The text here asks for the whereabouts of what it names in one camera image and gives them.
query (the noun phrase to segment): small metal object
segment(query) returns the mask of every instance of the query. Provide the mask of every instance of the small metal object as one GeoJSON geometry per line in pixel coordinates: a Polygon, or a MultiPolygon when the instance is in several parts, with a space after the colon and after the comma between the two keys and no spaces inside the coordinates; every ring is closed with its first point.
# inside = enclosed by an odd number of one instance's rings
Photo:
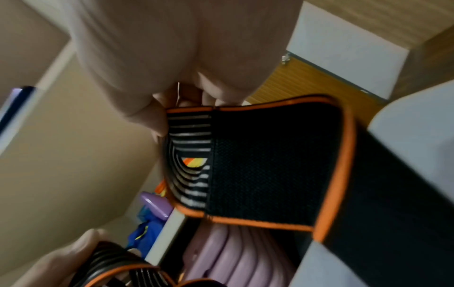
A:
{"type": "Polygon", "coordinates": [[[287,62],[289,62],[289,61],[290,61],[290,53],[285,53],[285,55],[282,56],[280,63],[282,65],[287,65],[287,62]]]}

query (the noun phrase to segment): hand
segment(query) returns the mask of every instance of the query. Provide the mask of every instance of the hand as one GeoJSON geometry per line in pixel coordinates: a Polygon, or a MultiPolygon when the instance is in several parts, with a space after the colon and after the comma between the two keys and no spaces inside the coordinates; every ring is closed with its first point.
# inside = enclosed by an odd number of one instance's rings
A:
{"type": "Polygon", "coordinates": [[[102,240],[107,240],[104,230],[88,230],[73,244],[38,260],[12,287],[67,287],[74,273],[102,240]]]}
{"type": "Polygon", "coordinates": [[[124,117],[164,136],[165,108],[241,104],[258,89],[302,0],[62,3],[82,66],[124,117]]]}

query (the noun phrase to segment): black mesh fabric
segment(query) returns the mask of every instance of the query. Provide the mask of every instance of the black mesh fabric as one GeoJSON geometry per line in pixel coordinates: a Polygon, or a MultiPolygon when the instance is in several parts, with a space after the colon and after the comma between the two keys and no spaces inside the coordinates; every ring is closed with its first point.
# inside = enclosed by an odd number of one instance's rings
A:
{"type": "Polygon", "coordinates": [[[360,130],[324,244],[369,286],[453,286],[453,223],[451,202],[360,130]]]}
{"type": "Polygon", "coordinates": [[[212,114],[211,216],[312,225],[337,160],[342,111],[304,103],[212,114]]]}

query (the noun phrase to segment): beige wall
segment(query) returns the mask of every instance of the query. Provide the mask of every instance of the beige wall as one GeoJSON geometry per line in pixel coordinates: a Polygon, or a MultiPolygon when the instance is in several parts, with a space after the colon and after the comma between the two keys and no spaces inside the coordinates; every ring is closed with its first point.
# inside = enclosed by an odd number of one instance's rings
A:
{"type": "Polygon", "coordinates": [[[0,105],[9,91],[33,86],[68,36],[20,0],[0,0],[0,105]]]}
{"type": "Polygon", "coordinates": [[[73,57],[0,155],[0,275],[122,215],[155,147],[73,57]]]}

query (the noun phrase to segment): wooden surface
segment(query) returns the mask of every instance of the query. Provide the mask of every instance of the wooden surface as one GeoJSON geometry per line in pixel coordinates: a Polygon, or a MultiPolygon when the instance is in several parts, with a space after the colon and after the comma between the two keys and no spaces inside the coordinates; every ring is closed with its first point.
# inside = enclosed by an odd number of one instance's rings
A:
{"type": "Polygon", "coordinates": [[[258,104],[308,94],[328,94],[340,99],[352,107],[365,126],[385,105],[384,100],[365,94],[295,58],[285,66],[280,65],[247,101],[258,104]]]}
{"type": "Polygon", "coordinates": [[[454,26],[410,50],[390,99],[454,79],[454,26]]]}
{"type": "Polygon", "coordinates": [[[404,48],[454,25],[453,0],[308,0],[404,48]]]}

